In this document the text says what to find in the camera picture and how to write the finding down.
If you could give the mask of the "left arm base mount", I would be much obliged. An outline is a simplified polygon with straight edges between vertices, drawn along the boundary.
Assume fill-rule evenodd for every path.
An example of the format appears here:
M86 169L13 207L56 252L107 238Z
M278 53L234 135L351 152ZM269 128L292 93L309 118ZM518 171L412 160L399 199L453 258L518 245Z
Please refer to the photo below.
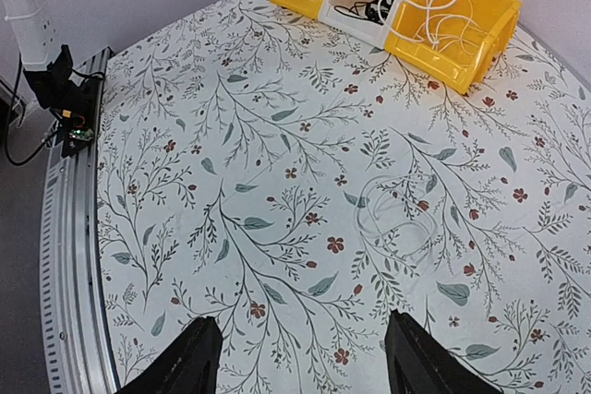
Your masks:
M84 74L74 68L69 46L63 44L59 55L43 71L28 71L22 62L12 90L10 103L17 98L19 82L26 79L35 93L38 103L57 122L57 128L42 139L41 144L25 159L15 160L8 147L9 126L4 131L6 159L15 167L31 162L49 143L61 145L61 156L70 158L88 148L95 139L95 118L100 95L103 93L105 73L102 71Z

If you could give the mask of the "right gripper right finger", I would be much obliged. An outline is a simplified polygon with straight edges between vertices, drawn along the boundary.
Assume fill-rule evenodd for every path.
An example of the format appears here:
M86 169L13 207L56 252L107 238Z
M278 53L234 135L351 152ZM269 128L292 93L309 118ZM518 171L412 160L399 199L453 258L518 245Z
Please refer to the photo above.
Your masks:
M391 393L486 394L498 391L464 368L407 313L391 312L385 352Z

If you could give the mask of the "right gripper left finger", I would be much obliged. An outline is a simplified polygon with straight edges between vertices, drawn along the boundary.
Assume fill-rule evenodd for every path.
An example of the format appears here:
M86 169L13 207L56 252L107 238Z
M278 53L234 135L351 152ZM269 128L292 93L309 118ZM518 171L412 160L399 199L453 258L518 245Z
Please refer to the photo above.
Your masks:
M215 393L223 336L211 316L193 319L121 394Z

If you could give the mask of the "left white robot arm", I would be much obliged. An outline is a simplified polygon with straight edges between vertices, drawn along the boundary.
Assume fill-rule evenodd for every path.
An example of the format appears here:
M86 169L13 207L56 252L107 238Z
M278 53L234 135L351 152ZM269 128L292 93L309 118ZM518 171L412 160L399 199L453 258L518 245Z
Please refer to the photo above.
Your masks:
M61 40L47 0L2 0L26 71L41 72L60 54Z

